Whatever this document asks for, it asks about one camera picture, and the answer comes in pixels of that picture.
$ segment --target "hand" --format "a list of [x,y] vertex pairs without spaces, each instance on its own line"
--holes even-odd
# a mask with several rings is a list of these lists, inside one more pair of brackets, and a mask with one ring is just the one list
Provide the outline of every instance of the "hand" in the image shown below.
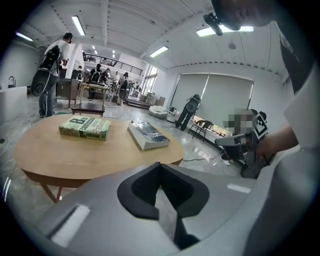
[[271,134],[267,134],[263,139],[259,141],[258,147],[256,149],[257,156],[260,158],[263,155],[270,156],[275,153],[273,150],[275,143],[276,141],[274,141],[274,137]]

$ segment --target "railing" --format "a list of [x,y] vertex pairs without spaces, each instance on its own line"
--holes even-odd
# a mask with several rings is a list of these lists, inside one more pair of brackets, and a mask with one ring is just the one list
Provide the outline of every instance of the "railing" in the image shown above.
[[106,58],[106,57],[101,57],[101,56],[97,56],[97,55],[91,55],[91,54],[85,54],[83,53],[83,60],[85,62],[92,62],[92,63],[100,63],[100,64],[104,64],[107,66],[111,66],[111,67],[115,67],[127,72],[131,72],[134,73],[138,76],[141,76],[142,74],[142,69],[137,68],[135,66],[131,66],[128,65],[126,63],[122,63],[120,61],[111,59],[111,58]]

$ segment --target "book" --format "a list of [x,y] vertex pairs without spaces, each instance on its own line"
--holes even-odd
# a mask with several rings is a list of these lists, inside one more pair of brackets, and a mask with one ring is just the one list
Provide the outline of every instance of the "book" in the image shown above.
[[100,118],[74,115],[59,125],[59,132],[63,135],[106,140],[111,121]]
[[166,147],[170,143],[170,140],[149,122],[131,121],[128,130],[142,150]]

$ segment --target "black shirt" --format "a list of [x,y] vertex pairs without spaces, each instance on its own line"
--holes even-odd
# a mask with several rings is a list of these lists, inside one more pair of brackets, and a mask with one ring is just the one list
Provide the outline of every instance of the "black shirt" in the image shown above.
[[315,53],[300,27],[286,12],[276,21],[281,35],[280,48],[284,65],[296,94],[304,85],[315,62]]

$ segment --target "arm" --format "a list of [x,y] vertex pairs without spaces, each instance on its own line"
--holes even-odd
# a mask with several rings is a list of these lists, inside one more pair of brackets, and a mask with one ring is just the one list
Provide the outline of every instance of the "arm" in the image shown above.
[[64,46],[61,46],[60,50],[61,50],[61,58],[62,58],[63,65],[66,66],[68,63],[67,55],[69,53],[69,45],[65,44]]
[[281,130],[267,134],[258,144],[256,150],[258,156],[272,155],[280,151],[289,150],[297,146],[298,140],[289,124],[286,124]]

